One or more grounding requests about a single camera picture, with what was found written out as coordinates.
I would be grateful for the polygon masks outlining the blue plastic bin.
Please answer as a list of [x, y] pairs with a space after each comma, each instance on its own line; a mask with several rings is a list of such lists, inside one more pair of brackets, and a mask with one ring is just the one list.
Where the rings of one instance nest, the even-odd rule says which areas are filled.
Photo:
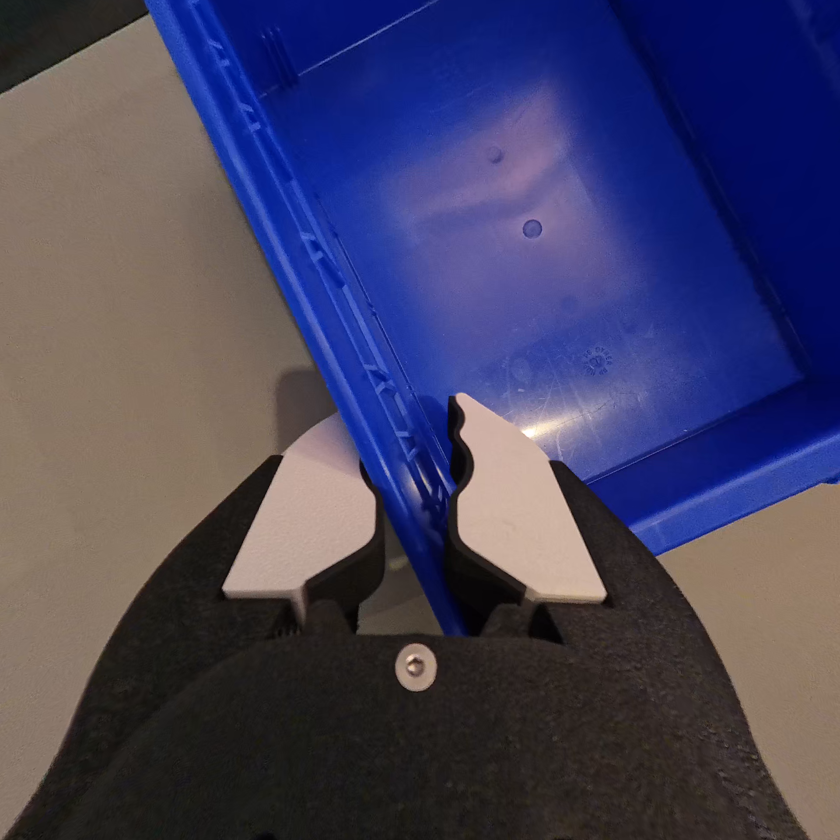
[[838, 2], [146, 6], [445, 634], [457, 392], [654, 554], [838, 482]]

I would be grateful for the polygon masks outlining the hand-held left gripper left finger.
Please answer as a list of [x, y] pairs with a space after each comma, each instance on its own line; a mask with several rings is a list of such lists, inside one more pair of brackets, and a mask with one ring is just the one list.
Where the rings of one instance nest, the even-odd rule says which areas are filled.
[[280, 457], [222, 593], [287, 601], [301, 627], [316, 603], [332, 602], [355, 633], [384, 574], [382, 497], [334, 413]]

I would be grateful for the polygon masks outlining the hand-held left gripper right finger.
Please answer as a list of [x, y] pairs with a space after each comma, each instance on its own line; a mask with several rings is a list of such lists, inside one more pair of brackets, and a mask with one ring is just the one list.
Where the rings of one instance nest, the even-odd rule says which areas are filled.
[[450, 475], [444, 579], [467, 633], [477, 637], [498, 607], [531, 615], [546, 607], [608, 607], [552, 461], [532, 436], [459, 392], [448, 399]]

